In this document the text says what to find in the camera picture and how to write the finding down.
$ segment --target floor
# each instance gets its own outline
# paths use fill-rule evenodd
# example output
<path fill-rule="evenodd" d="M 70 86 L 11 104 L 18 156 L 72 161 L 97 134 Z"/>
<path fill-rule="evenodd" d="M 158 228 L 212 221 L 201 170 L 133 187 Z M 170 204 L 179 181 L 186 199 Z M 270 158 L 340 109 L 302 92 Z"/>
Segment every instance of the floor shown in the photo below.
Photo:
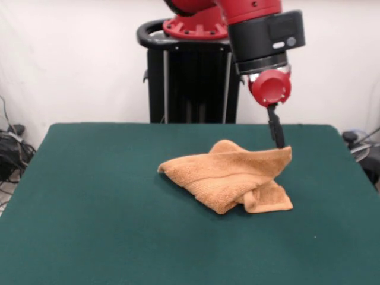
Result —
<path fill-rule="evenodd" d="M 7 202 L 12 198 L 12 194 L 16 189 L 16 185 L 11 183 L 3 183 L 0 188 L 0 216 L 7 207 Z"/>

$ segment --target table surface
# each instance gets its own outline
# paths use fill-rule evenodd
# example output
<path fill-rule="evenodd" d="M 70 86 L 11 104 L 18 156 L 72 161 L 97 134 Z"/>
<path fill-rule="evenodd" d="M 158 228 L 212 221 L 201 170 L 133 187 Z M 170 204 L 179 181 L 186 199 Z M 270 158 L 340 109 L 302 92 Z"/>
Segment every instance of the table surface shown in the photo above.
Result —
<path fill-rule="evenodd" d="M 380 199 L 330 126 L 286 125 L 294 210 L 217 215 L 157 174 L 265 125 L 58 124 L 0 218 L 9 285 L 379 284 Z"/>

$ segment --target cable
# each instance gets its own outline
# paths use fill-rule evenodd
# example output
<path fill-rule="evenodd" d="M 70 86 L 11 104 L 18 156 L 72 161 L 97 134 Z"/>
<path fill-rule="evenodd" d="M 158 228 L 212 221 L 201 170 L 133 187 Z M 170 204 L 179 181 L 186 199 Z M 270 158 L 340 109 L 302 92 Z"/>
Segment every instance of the cable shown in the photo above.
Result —
<path fill-rule="evenodd" d="M 10 193 L 10 192 L 8 192 L 8 191 L 5 191 L 5 190 L 3 190 L 3 189 L 0 189 L 0 192 L 3 192 L 4 194 L 7 194 L 7 195 L 13 195 L 13 193 Z"/>
<path fill-rule="evenodd" d="M 380 132 L 380 127 L 377 128 L 376 130 L 374 130 L 373 132 L 371 132 L 369 135 L 365 136 L 364 138 L 362 138 L 361 140 L 359 140 L 356 144 L 360 144 L 362 142 L 364 142 L 366 139 L 370 138 L 371 136 L 377 134 L 378 132 Z"/>
<path fill-rule="evenodd" d="M 1 203 L 1 204 L 0 204 L 0 208 L 1 208 L 1 207 L 4 207 L 4 206 L 7 205 L 8 203 L 9 203 L 9 201 L 6 201 L 6 202 L 4 202 L 4 203 Z"/>
<path fill-rule="evenodd" d="M 365 131 L 362 131 L 361 129 L 352 129 L 350 132 L 354 132 L 356 134 L 360 134 L 362 136 L 368 136 L 368 133 L 365 132 Z"/>
<path fill-rule="evenodd" d="M 4 117 L 1 119 L 6 120 L 9 128 L 7 131 L 0 131 L 0 186 L 4 183 L 17 184 L 18 179 L 11 180 L 10 177 L 17 172 L 18 178 L 21 178 L 29 162 L 32 160 L 36 153 L 33 146 L 26 143 L 19 135 L 18 128 L 11 124 L 5 99 L 0 95 L 0 100 L 3 103 Z M 0 189 L 8 195 L 12 193 Z"/>

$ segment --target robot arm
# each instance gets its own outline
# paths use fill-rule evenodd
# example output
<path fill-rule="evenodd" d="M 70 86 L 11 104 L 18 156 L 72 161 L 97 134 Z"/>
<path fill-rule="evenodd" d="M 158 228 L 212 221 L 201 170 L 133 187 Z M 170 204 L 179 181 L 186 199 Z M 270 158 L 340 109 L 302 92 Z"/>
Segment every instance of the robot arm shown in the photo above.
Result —
<path fill-rule="evenodd" d="M 290 65 L 286 51 L 305 45 L 302 13 L 282 13 L 281 0 L 165 0 L 178 15 L 192 16 L 218 5 L 228 26 L 237 70 L 248 78 L 249 89 L 268 109 L 272 138 L 285 145 L 278 103 L 290 96 Z"/>

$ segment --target towel fold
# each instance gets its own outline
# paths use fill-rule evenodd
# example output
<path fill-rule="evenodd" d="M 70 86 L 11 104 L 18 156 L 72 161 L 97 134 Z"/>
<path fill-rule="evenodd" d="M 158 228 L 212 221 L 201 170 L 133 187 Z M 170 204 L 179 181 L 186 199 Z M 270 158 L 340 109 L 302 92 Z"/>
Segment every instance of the towel fold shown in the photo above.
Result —
<path fill-rule="evenodd" d="M 277 177 L 292 160 L 292 149 L 247 151 L 232 141 L 219 141 L 208 154 L 164 162 L 159 173 L 184 187 L 219 214 L 238 204 L 249 213 L 293 208 Z"/>

